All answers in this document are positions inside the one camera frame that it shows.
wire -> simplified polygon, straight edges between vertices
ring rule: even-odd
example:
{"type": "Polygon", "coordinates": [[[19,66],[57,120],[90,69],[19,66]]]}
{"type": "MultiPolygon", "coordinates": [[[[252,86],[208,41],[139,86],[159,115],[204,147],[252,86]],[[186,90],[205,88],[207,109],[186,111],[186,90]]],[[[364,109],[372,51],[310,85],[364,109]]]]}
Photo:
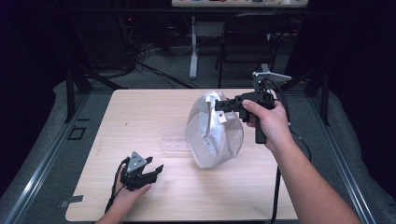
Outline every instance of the wire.
{"type": "MultiPolygon", "coordinates": [[[[72,28],[74,34],[76,35],[76,37],[78,38],[80,44],[82,45],[82,47],[85,49],[85,52],[89,53],[91,58],[94,59],[96,62],[99,63],[99,65],[108,70],[108,67],[105,66],[104,63],[102,63],[97,57],[96,55],[92,52],[91,48],[88,46],[88,44],[84,41],[83,37],[81,36],[81,34],[78,32],[75,24],[71,21],[71,19],[67,19],[67,23],[70,25],[70,27],[72,28]]],[[[130,72],[132,72],[134,69],[132,67],[128,67],[125,69],[125,71],[121,71],[118,74],[114,74],[114,75],[110,75],[110,76],[103,76],[106,78],[114,78],[114,77],[123,77],[128,75],[130,72]]]]}
{"type": "MultiPolygon", "coordinates": [[[[172,81],[174,81],[174,82],[176,82],[176,83],[178,83],[178,84],[180,84],[180,85],[182,85],[182,86],[184,86],[184,87],[186,87],[186,88],[188,88],[188,89],[200,89],[200,87],[198,87],[197,85],[195,85],[195,84],[193,84],[193,83],[191,83],[191,82],[188,82],[188,81],[184,81],[184,80],[182,80],[182,79],[179,79],[179,78],[176,78],[176,77],[172,77],[172,76],[170,76],[170,75],[167,75],[167,74],[165,74],[164,72],[162,72],[162,71],[160,71],[160,70],[158,70],[158,69],[155,69],[155,68],[153,68],[153,67],[150,67],[150,66],[148,66],[148,65],[146,65],[146,64],[144,64],[144,63],[141,63],[141,62],[137,62],[139,65],[141,65],[142,66],[142,68],[143,69],[145,69],[145,70],[147,70],[147,71],[150,71],[150,72],[152,72],[152,73],[154,73],[154,74],[156,74],[156,75],[158,75],[158,76],[160,76],[163,80],[165,80],[164,78],[167,78],[167,79],[169,79],[169,80],[172,80],[172,81]]],[[[168,82],[168,81],[166,81],[169,85],[171,85],[173,88],[176,88],[174,85],[172,85],[170,82],[168,82]]]]}
{"type": "MultiPolygon", "coordinates": [[[[283,93],[283,91],[280,89],[280,87],[277,85],[276,82],[274,82],[272,79],[270,78],[265,78],[263,81],[269,81],[271,82],[274,86],[276,86],[276,89],[279,91],[279,94],[281,96],[281,100],[276,99],[277,101],[281,102],[282,105],[285,107],[285,111],[286,111],[286,117],[288,119],[288,123],[289,123],[289,129],[290,132],[292,134],[295,134],[300,141],[305,145],[307,151],[308,151],[308,159],[309,161],[311,161],[312,155],[311,155],[311,149],[309,148],[308,144],[303,140],[302,137],[300,137],[297,133],[295,133],[291,128],[290,128],[290,112],[289,112],[289,104],[288,101],[286,100],[285,94],[283,93]]],[[[276,221],[276,213],[277,213],[277,201],[279,198],[279,187],[280,187],[280,177],[281,177],[281,173],[279,170],[279,166],[277,166],[276,168],[276,183],[275,183],[275,192],[274,192],[274,202],[273,202],[273,214],[271,217],[271,224],[274,224],[276,221]]]]}
{"type": "Polygon", "coordinates": [[[117,172],[116,172],[115,177],[114,177],[113,187],[111,187],[111,196],[110,196],[110,199],[108,199],[108,203],[107,203],[107,206],[106,206],[106,209],[105,209],[105,213],[106,213],[107,210],[110,208],[110,206],[113,204],[114,198],[115,198],[115,197],[119,194],[119,192],[124,188],[124,186],[122,186],[122,188],[120,188],[120,189],[117,191],[117,193],[114,193],[115,190],[116,190],[116,186],[117,186],[117,180],[119,179],[120,169],[121,169],[121,167],[122,167],[123,164],[126,164],[126,163],[129,161],[129,159],[130,159],[130,158],[128,157],[128,158],[126,158],[125,160],[123,160],[123,161],[120,163],[119,168],[117,168],[117,172]]]}
{"type": "Polygon", "coordinates": [[[273,215],[271,218],[271,224],[274,224],[275,220],[276,220],[277,201],[279,198],[279,186],[280,186],[280,170],[279,170],[279,167],[277,167],[276,168],[276,182],[275,182],[275,192],[274,192],[273,215]]]}
{"type": "Polygon", "coordinates": [[[174,52],[175,54],[182,55],[182,54],[188,53],[191,50],[191,47],[192,47],[192,45],[178,46],[178,47],[171,47],[170,50],[172,50],[172,52],[174,52]],[[184,50],[183,52],[178,52],[177,50],[175,50],[175,49],[182,49],[182,48],[187,48],[187,49],[184,50]]]}
{"type": "Polygon", "coordinates": [[[189,31],[190,31],[190,33],[191,33],[192,30],[191,30],[191,28],[190,28],[189,22],[187,21],[186,17],[183,17],[183,19],[184,19],[184,22],[186,22],[187,28],[189,29],[189,31]]]}

chair leg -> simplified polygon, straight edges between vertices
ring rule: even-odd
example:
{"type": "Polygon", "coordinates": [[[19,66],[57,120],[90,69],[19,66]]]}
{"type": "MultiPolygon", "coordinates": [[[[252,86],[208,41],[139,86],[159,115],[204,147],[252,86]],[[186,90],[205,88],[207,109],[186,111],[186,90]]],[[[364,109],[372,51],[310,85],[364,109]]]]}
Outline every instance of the chair leg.
{"type": "Polygon", "coordinates": [[[274,65],[275,65],[275,62],[271,62],[271,66],[270,66],[270,71],[271,72],[274,72],[274,65]]]}
{"type": "Polygon", "coordinates": [[[220,55],[218,55],[218,58],[216,59],[216,66],[215,66],[215,69],[218,69],[218,66],[219,66],[219,59],[220,59],[220,55]]]}
{"type": "Polygon", "coordinates": [[[254,72],[257,72],[257,70],[262,66],[261,63],[259,63],[255,68],[254,68],[254,72]]]}
{"type": "Polygon", "coordinates": [[[222,77],[222,61],[219,60],[219,85],[218,85],[219,89],[221,89],[221,77],[222,77]]]}

forearm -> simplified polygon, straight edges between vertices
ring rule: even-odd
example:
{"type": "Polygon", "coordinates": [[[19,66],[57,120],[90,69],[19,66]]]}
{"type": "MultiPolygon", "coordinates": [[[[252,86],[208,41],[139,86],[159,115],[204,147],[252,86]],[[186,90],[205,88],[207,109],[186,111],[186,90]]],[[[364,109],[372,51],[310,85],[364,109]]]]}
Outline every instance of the forearm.
{"type": "Polygon", "coordinates": [[[96,222],[97,224],[101,223],[120,223],[125,216],[125,209],[121,207],[117,207],[116,204],[113,204],[108,211],[96,222]]]}
{"type": "Polygon", "coordinates": [[[302,223],[360,223],[304,153],[289,141],[273,150],[297,217],[302,223]]]}

desk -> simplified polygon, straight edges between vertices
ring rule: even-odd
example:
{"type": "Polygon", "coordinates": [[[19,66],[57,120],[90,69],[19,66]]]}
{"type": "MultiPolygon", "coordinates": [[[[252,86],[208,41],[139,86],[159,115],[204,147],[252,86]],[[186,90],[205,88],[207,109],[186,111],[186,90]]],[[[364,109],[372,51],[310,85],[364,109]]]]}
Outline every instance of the desk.
{"type": "MultiPolygon", "coordinates": [[[[210,90],[114,91],[74,196],[69,221],[95,221],[104,213],[114,174],[135,150],[153,157],[144,173],[163,164],[157,182],[125,220],[198,221],[270,219],[276,161],[264,145],[254,143],[254,129],[244,123],[239,154],[221,166],[198,168],[187,147],[184,130],[196,99],[210,90]]],[[[222,90],[228,97],[251,90],[222,90]]],[[[297,219],[281,181],[279,219],[297,219]]]]}
{"type": "MultiPolygon", "coordinates": [[[[173,7],[297,7],[304,8],[308,4],[308,0],[263,0],[261,2],[253,2],[253,0],[229,0],[229,1],[209,1],[209,0],[172,0],[173,7]]],[[[191,20],[191,65],[190,79],[197,78],[198,66],[198,50],[197,50],[197,23],[195,17],[191,20]]]]}

chair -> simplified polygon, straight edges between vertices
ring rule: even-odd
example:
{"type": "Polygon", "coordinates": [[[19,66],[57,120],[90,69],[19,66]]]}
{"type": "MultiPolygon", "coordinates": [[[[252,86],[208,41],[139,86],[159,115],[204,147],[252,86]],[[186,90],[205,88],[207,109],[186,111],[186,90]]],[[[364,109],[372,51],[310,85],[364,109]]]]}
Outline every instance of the chair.
{"type": "Polygon", "coordinates": [[[262,63],[274,68],[280,38],[289,25],[289,19],[275,13],[241,13],[232,16],[223,26],[219,56],[219,89],[223,63],[262,63]]]}

